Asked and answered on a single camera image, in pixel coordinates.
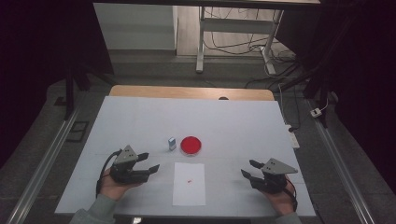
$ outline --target white paper sheet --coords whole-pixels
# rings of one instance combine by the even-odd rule
[[[173,205],[206,205],[203,164],[175,162]]]

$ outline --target wall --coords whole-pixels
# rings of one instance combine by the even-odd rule
[[[176,49],[177,7],[94,3],[108,49]]]

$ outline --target sleeve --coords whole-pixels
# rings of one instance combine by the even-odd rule
[[[88,211],[79,209],[73,215],[70,224],[113,224],[115,223],[113,215],[116,204],[116,201],[99,194]]]
[[[276,219],[276,224],[302,224],[297,213],[290,213]]]

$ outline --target red petri dish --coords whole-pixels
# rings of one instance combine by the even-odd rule
[[[201,149],[201,141],[194,136],[188,136],[181,141],[180,147],[188,156],[194,156]]]

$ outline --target human hand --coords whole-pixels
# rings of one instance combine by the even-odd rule
[[[290,191],[291,194],[294,193],[295,189],[294,186],[287,181],[288,185],[286,186],[286,189]],[[293,213],[293,201],[291,197],[285,193],[284,191],[281,191],[276,194],[270,194],[266,193],[264,191],[261,191],[268,200],[270,201],[271,205],[274,207],[274,209],[277,211],[278,214],[281,216],[285,216],[287,214]]]
[[[100,193],[114,201],[118,201],[128,189],[135,188],[140,185],[142,185],[142,183],[129,185],[116,183],[110,176],[110,169],[107,169],[103,173]]]

